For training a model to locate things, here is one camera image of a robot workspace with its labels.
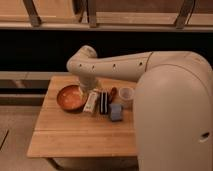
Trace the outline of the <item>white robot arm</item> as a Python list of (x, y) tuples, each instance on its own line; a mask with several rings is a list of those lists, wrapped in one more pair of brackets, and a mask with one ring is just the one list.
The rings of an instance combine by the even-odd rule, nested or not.
[(90, 46), (67, 62), (89, 89), (97, 77), (134, 81), (140, 171), (213, 171), (213, 69), (191, 51), (153, 51), (99, 59)]

